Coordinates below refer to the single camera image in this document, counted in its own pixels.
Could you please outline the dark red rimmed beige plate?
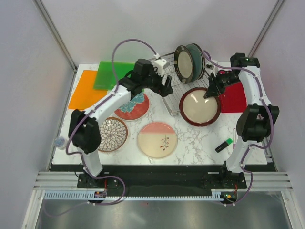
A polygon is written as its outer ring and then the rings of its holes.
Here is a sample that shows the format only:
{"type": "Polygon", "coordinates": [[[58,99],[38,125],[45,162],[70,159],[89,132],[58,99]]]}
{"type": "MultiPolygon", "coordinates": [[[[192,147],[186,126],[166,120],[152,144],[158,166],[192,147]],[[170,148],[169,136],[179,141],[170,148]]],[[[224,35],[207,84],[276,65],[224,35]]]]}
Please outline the dark red rimmed beige plate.
{"type": "Polygon", "coordinates": [[[197,87],[183,94],[179,102],[182,118],[193,126],[208,126],[214,123],[221,113],[221,103],[218,97],[204,98],[205,87],[197,87]]]}

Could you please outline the pink beige leaf plate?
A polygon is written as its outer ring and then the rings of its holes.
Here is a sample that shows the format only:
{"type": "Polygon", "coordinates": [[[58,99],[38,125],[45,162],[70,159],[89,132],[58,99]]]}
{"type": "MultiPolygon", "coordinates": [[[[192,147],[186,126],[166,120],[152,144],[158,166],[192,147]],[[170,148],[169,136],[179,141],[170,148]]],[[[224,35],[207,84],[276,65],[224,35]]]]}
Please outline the pink beige leaf plate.
{"type": "Polygon", "coordinates": [[[137,145],[146,156],[161,159],[175,151],[178,137],[175,130],[167,123],[152,122],[139,131],[137,145]]]}

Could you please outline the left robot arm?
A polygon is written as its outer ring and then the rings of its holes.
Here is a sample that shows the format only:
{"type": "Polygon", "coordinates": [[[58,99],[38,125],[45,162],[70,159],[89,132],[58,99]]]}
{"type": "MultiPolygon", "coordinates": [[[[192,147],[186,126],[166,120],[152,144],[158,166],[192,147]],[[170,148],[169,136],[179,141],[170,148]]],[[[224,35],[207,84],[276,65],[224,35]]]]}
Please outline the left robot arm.
{"type": "Polygon", "coordinates": [[[68,137],[69,143],[77,147],[88,182],[93,187],[101,187],[105,177],[99,159],[98,147],[101,143],[100,126],[122,105],[131,101],[143,89],[150,89],[161,97],[173,93],[172,78],[165,77],[169,62],[159,58],[153,62],[138,59],[134,69],[129,71],[117,85],[100,101],[84,111],[74,110],[71,115],[68,137]]]}

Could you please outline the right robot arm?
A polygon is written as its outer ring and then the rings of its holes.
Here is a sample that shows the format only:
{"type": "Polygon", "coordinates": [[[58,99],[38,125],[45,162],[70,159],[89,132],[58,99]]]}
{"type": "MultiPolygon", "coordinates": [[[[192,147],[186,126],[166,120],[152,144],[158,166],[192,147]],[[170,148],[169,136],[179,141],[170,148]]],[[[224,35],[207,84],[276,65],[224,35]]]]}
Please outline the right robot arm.
{"type": "Polygon", "coordinates": [[[213,175],[213,178],[224,188],[246,188],[245,164],[254,148],[262,148],[260,142],[265,138],[273,139],[279,107],[273,106],[265,93],[257,58],[236,53],[231,56],[229,67],[220,68],[224,73],[210,74],[204,98],[218,97],[225,92],[226,87],[241,83],[247,107],[237,120],[238,138],[233,152],[222,165],[219,174],[213,175]]]}

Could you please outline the red plastic folder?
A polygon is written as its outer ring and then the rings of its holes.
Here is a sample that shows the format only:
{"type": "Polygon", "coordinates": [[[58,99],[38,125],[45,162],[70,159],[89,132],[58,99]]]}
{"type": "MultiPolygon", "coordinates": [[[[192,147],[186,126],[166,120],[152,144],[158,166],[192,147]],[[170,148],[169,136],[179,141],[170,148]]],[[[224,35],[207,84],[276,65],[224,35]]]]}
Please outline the red plastic folder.
{"type": "Polygon", "coordinates": [[[218,83],[222,113],[242,113],[246,107],[244,88],[240,80],[233,78],[233,84],[218,83]]]}

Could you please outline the dark striped plate behind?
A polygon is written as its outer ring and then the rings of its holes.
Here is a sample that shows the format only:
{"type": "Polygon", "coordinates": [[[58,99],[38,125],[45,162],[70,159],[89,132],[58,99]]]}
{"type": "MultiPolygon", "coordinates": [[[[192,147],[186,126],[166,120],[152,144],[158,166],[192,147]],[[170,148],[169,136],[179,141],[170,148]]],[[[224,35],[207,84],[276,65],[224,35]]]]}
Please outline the dark striped plate behind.
{"type": "Polygon", "coordinates": [[[205,61],[205,57],[203,55],[203,51],[201,49],[201,47],[195,43],[195,46],[199,49],[200,53],[201,53],[201,58],[202,58],[202,69],[201,69],[201,73],[200,76],[198,78],[198,80],[202,79],[205,73],[205,65],[206,65],[206,61],[205,61]]]}

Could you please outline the black gold rimmed plate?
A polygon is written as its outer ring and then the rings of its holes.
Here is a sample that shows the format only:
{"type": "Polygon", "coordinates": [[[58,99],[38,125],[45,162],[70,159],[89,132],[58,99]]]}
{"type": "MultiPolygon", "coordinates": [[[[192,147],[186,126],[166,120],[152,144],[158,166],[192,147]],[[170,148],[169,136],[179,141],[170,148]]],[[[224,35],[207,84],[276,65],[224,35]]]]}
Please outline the black gold rimmed plate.
{"type": "Polygon", "coordinates": [[[193,77],[193,60],[189,50],[180,45],[174,52],[174,68],[175,72],[183,84],[191,82],[193,77]]]}

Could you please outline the red blue flower plate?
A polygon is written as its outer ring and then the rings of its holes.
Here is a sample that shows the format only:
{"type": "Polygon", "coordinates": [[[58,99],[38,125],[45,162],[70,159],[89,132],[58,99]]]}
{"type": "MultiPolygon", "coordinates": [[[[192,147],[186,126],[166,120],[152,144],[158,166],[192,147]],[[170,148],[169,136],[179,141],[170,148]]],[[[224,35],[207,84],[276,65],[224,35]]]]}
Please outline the red blue flower plate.
{"type": "Polygon", "coordinates": [[[149,110],[150,102],[144,92],[136,95],[128,103],[122,105],[115,111],[115,114],[127,121],[133,121],[144,116],[149,110]]]}

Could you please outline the teal green plate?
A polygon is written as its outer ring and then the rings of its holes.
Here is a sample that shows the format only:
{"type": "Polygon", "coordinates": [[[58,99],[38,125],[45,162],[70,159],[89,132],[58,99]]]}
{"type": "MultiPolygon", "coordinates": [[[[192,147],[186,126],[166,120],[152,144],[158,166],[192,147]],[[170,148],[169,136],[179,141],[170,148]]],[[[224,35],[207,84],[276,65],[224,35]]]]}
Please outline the teal green plate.
{"type": "Polygon", "coordinates": [[[193,77],[191,82],[194,82],[198,80],[202,69],[201,53],[194,43],[186,45],[186,48],[191,54],[193,60],[193,77]]]}

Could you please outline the white pink pen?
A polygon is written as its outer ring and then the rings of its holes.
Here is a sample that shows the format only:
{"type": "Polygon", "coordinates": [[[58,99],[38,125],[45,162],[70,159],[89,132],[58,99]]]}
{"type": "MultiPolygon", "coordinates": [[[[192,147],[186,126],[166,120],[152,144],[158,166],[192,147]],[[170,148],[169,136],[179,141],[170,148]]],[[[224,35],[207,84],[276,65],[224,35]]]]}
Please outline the white pink pen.
{"type": "Polygon", "coordinates": [[[235,148],[236,145],[236,128],[233,129],[233,149],[235,148]]]}

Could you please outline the black green highlighter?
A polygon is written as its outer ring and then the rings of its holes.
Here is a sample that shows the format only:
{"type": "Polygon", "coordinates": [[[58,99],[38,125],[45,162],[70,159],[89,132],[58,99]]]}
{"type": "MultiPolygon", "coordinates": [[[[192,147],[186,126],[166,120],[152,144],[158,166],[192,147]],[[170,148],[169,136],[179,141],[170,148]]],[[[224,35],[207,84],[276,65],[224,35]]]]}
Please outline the black green highlighter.
{"type": "Polygon", "coordinates": [[[215,148],[215,151],[217,153],[221,152],[222,150],[224,150],[225,148],[227,148],[230,144],[233,143],[233,140],[231,138],[228,138],[226,141],[224,141],[223,143],[221,143],[218,147],[215,148]]]}

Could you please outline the green plastic folder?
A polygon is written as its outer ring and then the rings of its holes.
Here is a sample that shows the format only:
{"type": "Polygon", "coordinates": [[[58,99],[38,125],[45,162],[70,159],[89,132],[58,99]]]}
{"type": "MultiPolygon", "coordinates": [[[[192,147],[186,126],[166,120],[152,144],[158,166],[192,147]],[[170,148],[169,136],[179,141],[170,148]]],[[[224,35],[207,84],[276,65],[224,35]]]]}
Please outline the green plastic folder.
{"type": "MultiPolygon", "coordinates": [[[[118,80],[133,70],[134,66],[135,63],[132,62],[114,62],[118,80]]],[[[112,90],[115,86],[116,78],[113,74],[112,62],[101,61],[93,88],[96,90],[112,90]]]]}

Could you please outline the brown floral pattern plate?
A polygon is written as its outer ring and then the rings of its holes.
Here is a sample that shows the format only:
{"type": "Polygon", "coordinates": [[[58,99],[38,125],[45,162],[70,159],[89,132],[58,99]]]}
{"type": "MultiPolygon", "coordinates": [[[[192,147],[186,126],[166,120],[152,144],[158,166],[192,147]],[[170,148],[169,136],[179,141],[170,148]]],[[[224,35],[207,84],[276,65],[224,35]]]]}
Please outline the brown floral pattern plate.
{"type": "Polygon", "coordinates": [[[128,137],[128,128],[121,119],[109,117],[100,126],[100,135],[101,143],[98,150],[112,152],[124,145],[128,137]]]}

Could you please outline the orange plastic folder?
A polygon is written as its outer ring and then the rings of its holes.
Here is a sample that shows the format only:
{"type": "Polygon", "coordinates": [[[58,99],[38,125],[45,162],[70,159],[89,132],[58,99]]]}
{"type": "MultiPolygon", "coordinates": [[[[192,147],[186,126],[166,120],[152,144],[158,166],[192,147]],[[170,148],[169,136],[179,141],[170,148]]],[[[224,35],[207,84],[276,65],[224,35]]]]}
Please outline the orange plastic folder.
{"type": "Polygon", "coordinates": [[[107,90],[94,89],[97,71],[84,70],[69,102],[68,109],[84,110],[100,101],[107,90]]]}

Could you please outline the crumpled plastic bottle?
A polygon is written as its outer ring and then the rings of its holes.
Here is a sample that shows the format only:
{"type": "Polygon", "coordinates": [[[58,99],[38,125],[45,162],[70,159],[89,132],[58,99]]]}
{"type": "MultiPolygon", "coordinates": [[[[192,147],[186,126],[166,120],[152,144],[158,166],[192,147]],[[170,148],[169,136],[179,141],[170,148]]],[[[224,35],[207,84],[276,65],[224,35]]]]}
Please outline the crumpled plastic bottle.
{"type": "Polygon", "coordinates": [[[66,139],[62,136],[55,138],[54,146],[60,150],[64,150],[66,148],[66,139]]]}

